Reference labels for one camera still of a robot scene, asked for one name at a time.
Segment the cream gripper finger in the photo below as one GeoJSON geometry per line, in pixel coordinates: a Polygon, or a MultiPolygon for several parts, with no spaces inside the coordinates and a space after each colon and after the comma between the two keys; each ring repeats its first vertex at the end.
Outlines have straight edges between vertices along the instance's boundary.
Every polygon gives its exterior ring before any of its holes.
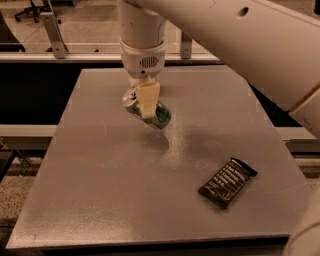
{"type": "Polygon", "coordinates": [[[130,82],[131,87],[137,87],[140,84],[145,83],[146,79],[145,78],[132,78],[132,77],[130,77],[129,82],[130,82]]]}
{"type": "Polygon", "coordinates": [[[138,86],[138,107],[143,118],[151,118],[155,115],[159,95],[160,84],[157,82],[145,83],[138,86]]]}

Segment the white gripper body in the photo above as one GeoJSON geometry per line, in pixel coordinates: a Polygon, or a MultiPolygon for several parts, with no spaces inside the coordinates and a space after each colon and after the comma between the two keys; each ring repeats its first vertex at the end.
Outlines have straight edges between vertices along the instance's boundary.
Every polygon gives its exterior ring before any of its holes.
{"type": "Polygon", "coordinates": [[[156,76],[164,67],[166,42],[120,41],[121,59],[128,74],[135,79],[156,76]]]}

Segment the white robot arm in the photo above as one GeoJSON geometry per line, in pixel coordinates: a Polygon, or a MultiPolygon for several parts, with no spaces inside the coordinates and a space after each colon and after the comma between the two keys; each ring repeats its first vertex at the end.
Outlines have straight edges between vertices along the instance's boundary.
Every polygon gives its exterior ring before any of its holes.
{"type": "Polygon", "coordinates": [[[154,117],[172,23],[320,139],[320,24],[269,0],[117,0],[123,65],[154,117]]]}

